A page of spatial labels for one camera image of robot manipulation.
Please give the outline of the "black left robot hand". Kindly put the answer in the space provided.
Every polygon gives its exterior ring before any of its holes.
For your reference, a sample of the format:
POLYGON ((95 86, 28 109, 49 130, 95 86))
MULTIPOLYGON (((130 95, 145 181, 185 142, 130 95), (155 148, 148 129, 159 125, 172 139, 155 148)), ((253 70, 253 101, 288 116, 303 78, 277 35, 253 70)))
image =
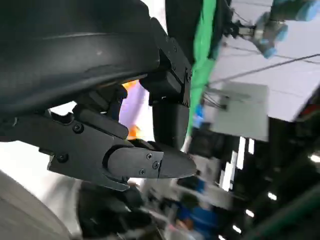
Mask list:
POLYGON ((140 0, 0 3, 0 140, 38 147, 52 172, 118 191, 129 178, 194 175, 181 151, 191 78, 140 0), (149 92, 154 141, 128 140, 119 121, 135 80, 149 92))

